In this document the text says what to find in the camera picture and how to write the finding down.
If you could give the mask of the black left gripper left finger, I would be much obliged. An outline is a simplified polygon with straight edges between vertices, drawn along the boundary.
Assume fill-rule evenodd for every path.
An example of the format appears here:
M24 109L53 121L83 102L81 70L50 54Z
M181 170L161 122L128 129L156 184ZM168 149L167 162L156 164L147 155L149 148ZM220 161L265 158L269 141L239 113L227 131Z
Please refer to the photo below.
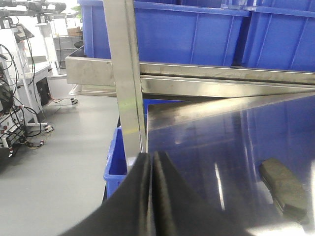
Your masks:
M63 236L146 236L151 162L139 153L117 190Z

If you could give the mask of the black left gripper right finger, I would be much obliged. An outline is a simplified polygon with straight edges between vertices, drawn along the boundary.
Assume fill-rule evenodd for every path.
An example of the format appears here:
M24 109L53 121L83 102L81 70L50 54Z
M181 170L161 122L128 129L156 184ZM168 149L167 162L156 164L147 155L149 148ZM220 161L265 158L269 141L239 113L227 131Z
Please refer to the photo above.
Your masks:
M164 151L153 155L152 201L159 236L248 236L240 225L204 201Z

